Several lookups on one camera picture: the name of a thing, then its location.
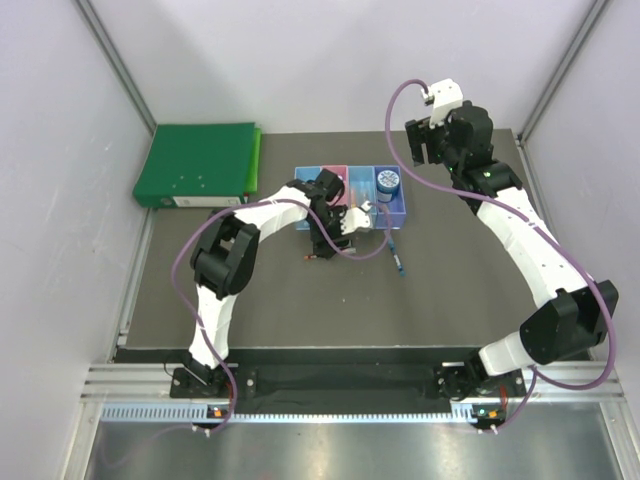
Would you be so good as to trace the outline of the blue capped glue stick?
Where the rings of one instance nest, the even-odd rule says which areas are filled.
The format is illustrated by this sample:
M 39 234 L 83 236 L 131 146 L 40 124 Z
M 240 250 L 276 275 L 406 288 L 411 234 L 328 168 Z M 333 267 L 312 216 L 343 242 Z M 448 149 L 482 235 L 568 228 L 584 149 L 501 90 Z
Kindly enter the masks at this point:
M 360 181 L 358 184 L 358 202 L 360 204 L 370 201 L 372 199 L 372 195 L 370 194 L 371 183 L 369 181 Z

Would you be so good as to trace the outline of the light blue end bin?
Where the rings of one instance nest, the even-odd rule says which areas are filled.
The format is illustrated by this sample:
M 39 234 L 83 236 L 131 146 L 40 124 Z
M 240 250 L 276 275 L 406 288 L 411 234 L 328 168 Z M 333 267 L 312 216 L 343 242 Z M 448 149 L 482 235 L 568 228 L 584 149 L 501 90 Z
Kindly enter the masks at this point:
M 295 168 L 295 179 L 299 179 L 303 182 L 313 181 L 320 174 L 321 167 L 320 166 L 300 166 Z M 308 232 L 310 229 L 309 223 L 306 218 L 303 218 L 301 221 L 298 221 L 295 224 L 295 229 L 297 231 L 306 231 Z

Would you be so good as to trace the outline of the blue round tape dispenser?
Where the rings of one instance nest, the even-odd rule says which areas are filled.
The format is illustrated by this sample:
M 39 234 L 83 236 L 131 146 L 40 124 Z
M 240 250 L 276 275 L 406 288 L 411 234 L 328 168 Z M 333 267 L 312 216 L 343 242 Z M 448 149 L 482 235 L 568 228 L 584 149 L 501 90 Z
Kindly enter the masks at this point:
M 401 177 L 396 170 L 385 168 L 376 173 L 377 199 L 381 203 L 390 204 L 400 189 Z

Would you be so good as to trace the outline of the purple plastic bin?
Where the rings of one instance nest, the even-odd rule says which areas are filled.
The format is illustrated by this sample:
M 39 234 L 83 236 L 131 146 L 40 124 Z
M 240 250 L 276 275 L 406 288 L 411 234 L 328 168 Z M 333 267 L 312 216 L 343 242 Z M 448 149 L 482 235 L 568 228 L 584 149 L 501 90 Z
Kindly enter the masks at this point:
M 385 204 L 385 203 L 379 202 L 378 199 L 377 199 L 377 192 L 376 192 L 376 202 L 380 203 L 382 205 L 385 205 L 387 207 L 387 209 L 389 210 L 389 215 L 390 215 L 390 218 L 391 218 L 391 228 L 392 229 L 400 229 L 400 228 L 402 228 L 404 226 L 404 223 L 405 223 L 405 220 L 406 220 L 406 216 L 407 216 L 406 202 L 405 202 L 405 198 L 404 198 L 404 190 L 403 190 L 403 183 L 402 183 L 402 175 L 401 175 L 400 168 L 397 167 L 397 166 L 391 166 L 391 165 L 374 166 L 375 180 L 376 180 L 376 173 L 379 170 L 385 169 L 385 168 L 390 168 L 390 169 L 396 170 L 399 173 L 399 175 L 401 177 L 400 189 L 398 191 L 398 194 L 397 194 L 396 198 L 390 204 Z

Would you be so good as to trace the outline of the light green plastic folder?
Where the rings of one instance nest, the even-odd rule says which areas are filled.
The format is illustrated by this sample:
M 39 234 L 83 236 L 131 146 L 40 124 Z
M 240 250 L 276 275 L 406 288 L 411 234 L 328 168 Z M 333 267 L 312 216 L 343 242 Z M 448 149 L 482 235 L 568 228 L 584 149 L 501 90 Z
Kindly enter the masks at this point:
M 261 142 L 262 142 L 262 129 L 256 127 L 254 129 L 253 147 L 252 147 L 252 151 L 251 151 L 251 159 L 250 159 L 250 164 L 249 164 L 249 173 L 252 176 L 257 176 L 258 175 L 259 162 L 260 162 Z

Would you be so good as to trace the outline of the blue pen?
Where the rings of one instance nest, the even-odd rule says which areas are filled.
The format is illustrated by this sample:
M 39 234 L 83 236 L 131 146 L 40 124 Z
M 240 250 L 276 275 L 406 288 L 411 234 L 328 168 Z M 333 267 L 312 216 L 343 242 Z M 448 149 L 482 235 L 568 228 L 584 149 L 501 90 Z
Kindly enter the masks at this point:
M 394 262 L 395 262 L 396 268 L 397 268 L 397 270 L 398 270 L 398 272 L 399 272 L 400 276 L 401 276 L 401 277 L 404 277 L 404 276 L 406 275 L 406 273 L 405 273 L 405 269 L 404 269 L 404 267 L 403 267 L 403 264 L 402 264 L 402 262 L 401 262 L 401 259 L 400 259 L 399 255 L 398 255 L 398 252 L 397 252 L 397 248 L 396 248 L 395 242 L 394 242 L 394 240 L 393 240 L 393 238 L 392 238 L 391 236 L 389 236 L 388 246 L 389 246 L 389 249 L 390 249 L 391 255 L 392 255 L 392 257 L 393 257 L 393 260 L 394 260 Z

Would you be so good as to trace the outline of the dark green ring binder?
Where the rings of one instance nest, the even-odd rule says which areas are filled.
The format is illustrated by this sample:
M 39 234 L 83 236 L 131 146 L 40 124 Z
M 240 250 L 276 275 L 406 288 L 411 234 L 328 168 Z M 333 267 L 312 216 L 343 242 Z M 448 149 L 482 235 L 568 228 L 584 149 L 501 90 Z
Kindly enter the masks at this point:
M 253 123 L 163 124 L 133 188 L 143 208 L 226 208 L 257 191 Z

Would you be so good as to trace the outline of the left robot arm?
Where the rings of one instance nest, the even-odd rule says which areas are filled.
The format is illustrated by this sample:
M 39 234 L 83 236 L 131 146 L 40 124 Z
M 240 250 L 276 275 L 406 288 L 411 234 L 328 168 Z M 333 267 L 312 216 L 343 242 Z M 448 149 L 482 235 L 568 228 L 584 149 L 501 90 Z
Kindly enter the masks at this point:
M 343 180 L 323 169 L 309 181 L 294 179 L 256 205 L 214 220 L 199 236 L 189 264 L 197 287 L 198 314 L 204 326 L 194 335 L 185 369 L 205 396 L 226 387 L 227 374 L 218 366 L 228 355 L 228 331 L 238 294 L 254 271 L 259 243 L 279 230 L 309 224 L 312 255 L 329 259 L 350 245 L 342 221 L 347 207 Z

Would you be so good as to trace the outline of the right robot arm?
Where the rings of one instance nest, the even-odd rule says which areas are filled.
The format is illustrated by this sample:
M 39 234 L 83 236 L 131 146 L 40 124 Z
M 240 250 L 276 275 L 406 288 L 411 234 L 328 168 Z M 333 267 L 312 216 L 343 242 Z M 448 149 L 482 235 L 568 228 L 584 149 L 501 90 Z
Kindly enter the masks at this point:
M 522 274 L 536 305 L 518 331 L 474 352 L 464 363 L 461 392 L 487 396 L 504 375 L 529 366 L 548 365 L 602 344 L 605 315 L 619 294 L 610 281 L 586 281 L 555 248 L 555 240 L 537 216 L 522 181 L 494 158 L 493 122 L 469 101 L 451 110 L 443 123 L 429 118 L 406 122 L 415 164 L 442 164 L 452 185 L 500 241 Z

